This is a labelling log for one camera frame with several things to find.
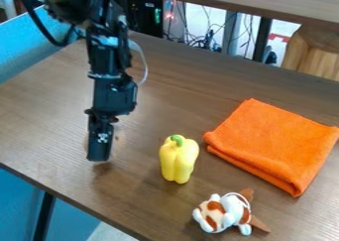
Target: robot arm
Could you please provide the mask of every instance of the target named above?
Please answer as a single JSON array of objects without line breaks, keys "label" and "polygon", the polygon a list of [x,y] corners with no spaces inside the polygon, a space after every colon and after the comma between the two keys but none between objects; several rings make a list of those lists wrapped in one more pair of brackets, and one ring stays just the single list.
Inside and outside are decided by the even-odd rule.
[{"label": "robot arm", "polygon": [[89,161],[109,159],[116,116],[129,114],[137,101],[137,84],[125,69],[131,66],[126,17],[113,0],[45,0],[55,19],[86,31],[94,79],[93,106],[88,114]]}]

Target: pepper stem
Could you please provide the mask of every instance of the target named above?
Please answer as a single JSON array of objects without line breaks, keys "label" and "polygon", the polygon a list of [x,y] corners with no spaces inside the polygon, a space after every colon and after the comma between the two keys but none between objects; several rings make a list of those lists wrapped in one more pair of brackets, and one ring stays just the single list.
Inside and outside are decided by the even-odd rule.
[{"label": "pepper stem", "polygon": [[172,136],[170,136],[170,139],[172,140],[172,141],[174,141],[174,142],[176,142],[176,145],[178,146],[178,147],[182,147],[182,139],[178,136],[178,135],[172,135]]}]

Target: orange cloth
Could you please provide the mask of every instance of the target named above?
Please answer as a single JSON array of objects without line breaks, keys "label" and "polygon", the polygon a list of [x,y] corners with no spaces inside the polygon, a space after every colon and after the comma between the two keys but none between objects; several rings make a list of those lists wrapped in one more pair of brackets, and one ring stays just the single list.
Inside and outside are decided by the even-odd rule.
[{"label": "orange cloth", "polygon": [[203,139],[207,150],[297,197],[339,138],[327,127],[250,99]]}]

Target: plush dog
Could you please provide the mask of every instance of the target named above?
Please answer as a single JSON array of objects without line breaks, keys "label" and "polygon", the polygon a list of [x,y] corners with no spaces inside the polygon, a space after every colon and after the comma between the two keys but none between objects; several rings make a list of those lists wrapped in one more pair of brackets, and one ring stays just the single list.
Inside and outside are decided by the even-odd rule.
[{"label": "plush dog", "polygon": [[243,235],[251,235],[252,226],[266,232],[270,228],[252,214],[250,202],[253,200],[252,189],[230,192],[222,197],[212,194],[193,210],[192,216],[201,228],[208,233],[219,233],[230,226],[238,226]]}]

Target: wooden table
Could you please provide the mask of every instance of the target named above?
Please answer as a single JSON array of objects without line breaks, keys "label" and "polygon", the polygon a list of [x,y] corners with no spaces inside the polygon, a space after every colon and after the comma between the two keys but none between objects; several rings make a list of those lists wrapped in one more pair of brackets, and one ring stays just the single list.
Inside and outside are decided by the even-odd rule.
[{"label": "wooden table", "polygon": [[179,0],[300,24],[338,29],[339,0]]},{"label": "wooden table", "polygon": [[[91,81],[84,42],[29,68],[0,88],[2,168],[140,239],[338,240],[339,145],[299,199],[208,154],[201,141],[245,99],[255,97],[339,126],[339,83],[152,37],[135,35],[150,77],[139,105],[116,126],[109,163],[86,161],[83,138]],[[130,70],[141,77],[141,62]],[[165,181],[158,149],[170,134],[201,146],[189,183]],[[213,192],[255,189],[255,214],[272,233],[203,233],[192,209]]]}]

